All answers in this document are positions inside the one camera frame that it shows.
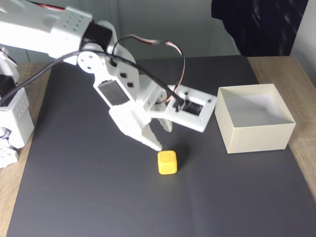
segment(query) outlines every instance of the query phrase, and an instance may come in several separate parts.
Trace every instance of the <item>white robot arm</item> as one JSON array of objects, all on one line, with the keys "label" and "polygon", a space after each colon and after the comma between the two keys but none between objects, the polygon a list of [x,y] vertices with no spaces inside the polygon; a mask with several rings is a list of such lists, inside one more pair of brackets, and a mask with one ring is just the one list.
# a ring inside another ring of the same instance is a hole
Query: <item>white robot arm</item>
[{"label": "white robot arm", "polygon": [[[0,49],[0,96],[14,88],[18,79],[16,63],[4,48]],[[25,146],[34,129],[28,107],[24,88],[0,107],[0,168],[17,162],[14,148]]]},{"label": "white robot arm", "polygon": [[[124,62],[97,53],[112,53],[118,40],[115,29],[106,21],[94,23],[92,15],[81,10],[67,7],[64,11],[52,11],[25,0],[1,0],[0,32],[2,44],[48,53],[53,58],[83,50],[64,61],[78,63],[85,72],[94,74],[93,87],[110,107],[110,116],[121,132],[156,151],[162,146],[151,131],[152,119],[159,119],[168,132],[172,131],[172,122],[203,132],[215,108],[215,96],[183,85],[175,92],[167,88],[173,97],[166,105],[167,91],[156,82]],[[119,44],[114,54],[135,63]],[[7,106],[2,104],[0,110],[11,109],[14,98]],[[0,127],[11,132],[4,120],[0,118]]]}]

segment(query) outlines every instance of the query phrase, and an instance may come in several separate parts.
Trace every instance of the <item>cardboard box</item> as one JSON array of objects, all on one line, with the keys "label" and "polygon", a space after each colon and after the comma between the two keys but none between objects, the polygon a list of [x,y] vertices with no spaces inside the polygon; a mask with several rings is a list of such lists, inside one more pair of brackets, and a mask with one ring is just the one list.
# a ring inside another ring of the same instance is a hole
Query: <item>cardboard box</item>
[{"label": "cardboard box", "polygon": [[274,84],[220,87],[215,115],[228,153],[285,149],[296,124]]}]

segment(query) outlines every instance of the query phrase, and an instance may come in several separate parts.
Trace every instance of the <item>cube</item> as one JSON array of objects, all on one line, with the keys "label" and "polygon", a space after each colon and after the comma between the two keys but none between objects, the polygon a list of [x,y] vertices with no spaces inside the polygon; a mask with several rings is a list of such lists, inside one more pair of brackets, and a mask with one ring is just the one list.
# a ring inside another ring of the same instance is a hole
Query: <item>cube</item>
[{"label": "cube", "polygon": [[177,172],[177,155],[174,151],[158,153],[158,170],[160,174],[174,174]]}]

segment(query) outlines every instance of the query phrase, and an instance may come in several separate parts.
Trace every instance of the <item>black cable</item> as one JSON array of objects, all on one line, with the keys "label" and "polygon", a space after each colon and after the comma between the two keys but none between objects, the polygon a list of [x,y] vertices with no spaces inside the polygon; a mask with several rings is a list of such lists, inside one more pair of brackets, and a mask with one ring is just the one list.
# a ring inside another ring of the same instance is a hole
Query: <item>black cable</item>
[{"label": "black cable", "polygon": [[32,83],[33,81],[35,81],[36,79],[38,79],[41,75],[43,75],[45,72],[47,72],[49,69],[51,69],[54,65],[56,65],[57,63],[69,58],[69,57],[73,57],[73,56],[77,56],[82,52],[94,52],[98,55],[103,55],[106,57],[109,57],[111,59],[120,61],[120,62],[124,62],[136,69],[138,69],[139,71],[142,71],[143,73],[145,73],[147,76],[149,76],[157,85],[159,85],[160,87],[162,87],[163,89],[165,89],[170,95],[172,95],[180,105],[182,105],[184,103],[184,100],[179,97],[176,93],[174,93],[161,79],[159,79],[158,77],[156,77],[155,75],[153,75],[152,73],[150,73],[149,71],[147,71],[145,68],[143,68],[142,66],[133,63],[127,59],[124,59],[122,57],[116,56],[116,55],[111,55],[109,53],[106,52],[99,52],[99,51],[92,51],[92,50],[81,50],[81,51],[75,51],[75,52],[71,52],[68,54],[65,54],[64,56],[61,56],[60,58],[55,59],[53,62],[47,64],[44,68],[42,68],[39,72],[37,72],[35,75],[33,75],[32,77],[30,77],[29,79],[27,79],[26,81],[24,81],[23,83],[19,84],[18,86],[16,86],[13,90],[9,91],[4,97],[1,98],[0,100],[0,106],[3,105],[3,103],[10,98],[12,95],[14,95],[18,90],[20,90],[21,88],[27,86],[28,84]]}]

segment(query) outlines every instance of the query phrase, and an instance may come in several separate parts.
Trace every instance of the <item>black mat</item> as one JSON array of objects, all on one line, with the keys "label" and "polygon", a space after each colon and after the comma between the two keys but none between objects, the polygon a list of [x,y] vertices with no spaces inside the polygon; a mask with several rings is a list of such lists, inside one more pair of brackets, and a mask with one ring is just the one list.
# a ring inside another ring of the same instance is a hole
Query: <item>black mat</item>
[{"label": "black mat", "polygon": [[[180,59],[141,61],[169,83]],[[204,133],[152,123],[180,170],[124,136],[93,77],[57,65],[10,223],[9,237],[314,237],[316,205],[291,153],[228,155],[213,115]],[[254,84],[244,57],[187,59],[184,85],[212,94]]]}]

